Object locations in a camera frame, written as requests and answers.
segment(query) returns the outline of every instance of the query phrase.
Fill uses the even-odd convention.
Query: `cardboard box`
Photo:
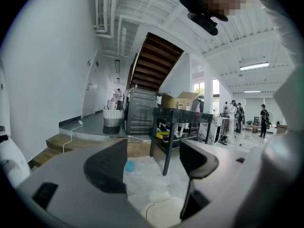
[[[178,109],[178,104],[180,104],[181,110],[186,110],[189,104],[190,109],[192,108],[193,101],[199,96],[198,93],[182,92],[177,98],[172,97],[167,94],[161,95],[161,107],[162,108],[175,108]]]

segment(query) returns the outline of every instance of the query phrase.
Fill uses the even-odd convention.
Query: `staircase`
[[[158,92],[183,52],[182,49],[165,39],[148,33],[136,65],[133,64],[130,68],[131,82],[127,88],[135,87],[137,84],[140,89]]]

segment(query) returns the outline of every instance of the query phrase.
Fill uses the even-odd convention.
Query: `window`
[[[205,96],[205,82],[200,82],[193,85],[193,92],[199,94],[199,98]]]
[[[213,97],[213,110],[214,115],[219,116],[219,97]]]
[[[193,84],[193,92],[199,93],[199,98],[203,98],[205,96],[205,82]],[[217,79],[213,80],[213,97],[219,97],[219,81]]]
[[[213,80],[213,97],[214,95],[219,95],[219,81],[217,79]]]

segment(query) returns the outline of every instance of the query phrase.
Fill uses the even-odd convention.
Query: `ceiling light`
[[[115,60],[116,73],[120,73],[120,60]]]
[[[267,67],[267,66],[269,66],[269,63],[264,62],[264,63],[254,64],[254,65],[249,65],[249,66],[242,66],[239,69],[241,71],[244,71],[244,70],[255,69],[255,68],[260,68],[260,67]]]
[[[247,91],[244,91],[244,93],[260,93],[261,91],[260,90],[247,90]]]

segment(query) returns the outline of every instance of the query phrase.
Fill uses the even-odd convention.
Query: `wooden stair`
[[[93,141],[87,139],[80,139],[73,137],[73,141],[65,145],[65,152],[79,150],[83,148],[91,148],[99,146],[102,143],[115,142],[117,140],[122,140],[124,138],[111,138],[108,141]],[[136,158],[148,156],[150,152],[150,142],[143,142],[137,139],[128,139],[128,158]],[[57,134],[46,140],[47,148],[43,150],[40,154],[34,157],[29,165],[31,168],[34,166],[40,167],[50,159],[63,153],[63,144],[70,141],[69,135]]]
[[[134,60],[130,67],[127,88],[137,84],[139,89],[158,92],[183,52],[165,39],[148,33],[136,65]]]

